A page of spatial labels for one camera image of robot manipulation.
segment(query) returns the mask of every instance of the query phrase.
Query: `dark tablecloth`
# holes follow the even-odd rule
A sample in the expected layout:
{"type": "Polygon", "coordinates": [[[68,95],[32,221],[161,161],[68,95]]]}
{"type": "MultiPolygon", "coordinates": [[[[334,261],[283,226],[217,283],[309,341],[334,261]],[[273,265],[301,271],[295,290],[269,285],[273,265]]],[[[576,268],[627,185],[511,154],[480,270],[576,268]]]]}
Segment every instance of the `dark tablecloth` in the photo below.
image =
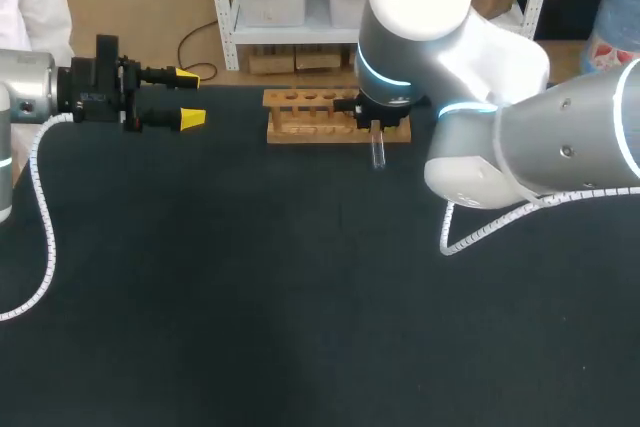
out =
{"type": "MultiPolygon", "coordinates": [[[[431,113],[374,172],[366,145],[266,145],[261,95],[183,94],[209,111],[184,135],[46,136],[58,268],[0,324],[0,426],[638,423],[639,200],[539,212],[446,258],[431,113]]],[[[453,237],[496,215],[460,209],[453,237]]],[[[24,175],[0,226],[2,311],[45,260],[24,175]]]]}

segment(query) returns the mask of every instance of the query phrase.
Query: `silver robotic arm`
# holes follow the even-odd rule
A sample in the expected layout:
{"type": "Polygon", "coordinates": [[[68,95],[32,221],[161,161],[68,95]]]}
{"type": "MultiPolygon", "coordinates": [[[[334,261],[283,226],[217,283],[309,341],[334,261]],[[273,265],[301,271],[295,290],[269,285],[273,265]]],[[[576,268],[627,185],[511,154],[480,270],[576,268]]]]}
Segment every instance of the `silver robotic arm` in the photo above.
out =
{"type": "Polygon", "coordinates": [[[0,50],[0,223],[11,213],[11,123],[43,123],[57,113],[50,54],[0,50]]]}
{"type": "Polygon", "coordinates": [[[57,67],[48,53],[0,50],[0,223],[11,213],[11,123],[42,124],[68,113],[74,122],[122,123],[126,131],[164,126],[182,131],[204,123],[201,110],[140,108],[135,97],[142,82],[169,88],[198,88],[200,79],[167,67],[143,69],[118,56],[118,38],[99,35],[95,58],[75,57],[57,67]]]}
{"type": "Polygon", "coordinates": [[[451,202],[640,186],[638,62],[546,90],[544,50],[471,0],[368,0],[356,71],[376,104],[438,109],[425,181],[451,202]]]}

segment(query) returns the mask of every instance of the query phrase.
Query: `test tube rack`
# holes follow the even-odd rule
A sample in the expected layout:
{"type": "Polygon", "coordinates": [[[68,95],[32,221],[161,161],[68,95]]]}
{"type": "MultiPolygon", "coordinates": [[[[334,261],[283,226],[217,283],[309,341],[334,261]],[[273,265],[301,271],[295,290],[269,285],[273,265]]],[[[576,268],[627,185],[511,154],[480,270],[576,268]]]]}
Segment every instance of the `test tube rack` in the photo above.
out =
{"type": "MultiPolygon", "coordinates": [[[[267,126],[269,144],[358,144],[370,143],[372,132],[358,129],[353,114],[336,112],[333,102],[354,99],[358,89],[267,89],[262,105],[270,109],[267,126]]],[[[379,129],[372,122],[372,130],[379,129]]],[[[411,142],[409,117],[398,127],[382,131],[385,143],[411,142]]]]}

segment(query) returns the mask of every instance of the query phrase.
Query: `metal shelf frame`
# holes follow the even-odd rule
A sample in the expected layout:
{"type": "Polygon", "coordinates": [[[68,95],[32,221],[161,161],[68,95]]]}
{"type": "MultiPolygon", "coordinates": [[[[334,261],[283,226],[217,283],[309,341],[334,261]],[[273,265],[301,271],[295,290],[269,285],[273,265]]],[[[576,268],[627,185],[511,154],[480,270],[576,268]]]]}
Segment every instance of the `metal shelf frame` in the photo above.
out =
{"type": "MultiPolygon", "coordinates": [[[[237,0],[214,0],[227,70],[240,70],[238,45],[251,44],[347,44],[358,42],[358,29],[334,29],[328,0],[307,0],[307,21],[300,27],[247,27],[237,0]]],[[[527,0],[523,10],[513,8],[493,19],[496,25],[533,39],[544,0],[527,0]]]]}

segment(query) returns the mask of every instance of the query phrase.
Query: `water bottle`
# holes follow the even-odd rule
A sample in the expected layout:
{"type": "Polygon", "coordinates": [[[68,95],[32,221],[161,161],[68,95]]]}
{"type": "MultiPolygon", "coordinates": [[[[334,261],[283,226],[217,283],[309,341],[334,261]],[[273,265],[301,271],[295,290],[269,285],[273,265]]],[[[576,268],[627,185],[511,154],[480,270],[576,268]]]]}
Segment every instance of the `water bottle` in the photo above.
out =
{"type": "Polygon", "coordinates": [[[583,73],[608,70],[640,58],[640,0],[602,0],[582,52],[583,73]]]}

